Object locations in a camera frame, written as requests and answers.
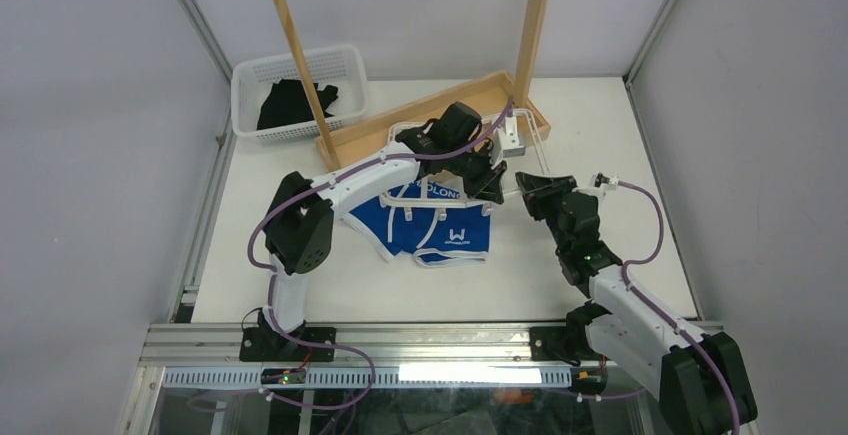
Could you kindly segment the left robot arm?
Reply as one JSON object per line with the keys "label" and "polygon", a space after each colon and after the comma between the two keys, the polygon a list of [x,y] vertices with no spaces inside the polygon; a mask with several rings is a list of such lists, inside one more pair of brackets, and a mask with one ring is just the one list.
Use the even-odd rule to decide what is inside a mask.
{"label": "left robot arm", "polygon": [[438,118],[401,130],[375,154],[312,179],[287,174],[248,239],[249,262],[270,274],[267,300],[254,328],[242,331],[244,362],[291,361],[300,350],[319,360],[338,347],[303,339],[307,276],[329,256],[335,223],[395,187],[446,171],[459,177],[472,200],[501,204],[505,161],[493,158],[494,132],[513,115],[508,101],[489,126],[468,105],[455,102]]}

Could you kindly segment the blue boxer underwear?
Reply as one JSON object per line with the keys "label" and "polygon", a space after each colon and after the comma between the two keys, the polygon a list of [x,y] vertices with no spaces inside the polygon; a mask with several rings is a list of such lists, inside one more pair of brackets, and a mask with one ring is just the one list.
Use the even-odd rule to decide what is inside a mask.
{"label": "blue boxer underwear", "polygon": [[481,264],[489,254],[492,217],[477,206],[406,209],[373,197],[342,221],[387,262],[406,253],[425,268],[441,268]]}

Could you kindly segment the white plastic clip hanger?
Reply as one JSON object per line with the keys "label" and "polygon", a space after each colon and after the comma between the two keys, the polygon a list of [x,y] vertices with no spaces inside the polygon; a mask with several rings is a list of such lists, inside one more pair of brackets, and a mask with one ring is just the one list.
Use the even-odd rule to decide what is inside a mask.
{"label": "white plastic clip hanger", "polygon": [[457,161],[431,162],[432,171],[420,180],[380,194],[380,206],[401,209],[406,220],[415,209],[433,209],[440,220],[450,209],[478,208],[488,216],[495,206],[520,194],[517,173],[551,173],[544,150],[549,129],[535,110],[514,108],[470,154]]}

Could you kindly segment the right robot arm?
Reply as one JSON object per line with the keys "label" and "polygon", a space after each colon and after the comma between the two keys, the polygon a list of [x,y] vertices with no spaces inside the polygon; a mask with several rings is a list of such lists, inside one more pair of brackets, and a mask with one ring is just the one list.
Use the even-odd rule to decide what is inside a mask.
{"label": "right robot arm", "polygon": [[562,274],[587,299],[569,312],[561,357],[575,364],[594,355],[614,361],[656,400],[675,434],[737,434],[758,418],[757,402],[741,350],[727,333],[708,333],[672,312],[632,274],[659,255],[665,225],[653,251],[620,258],[601,238],[600,205],[610,190],[625,188],[657,198],[636,184],[594,176],[581,187],[571,176],[515,176],[528,214],[547,226]]}

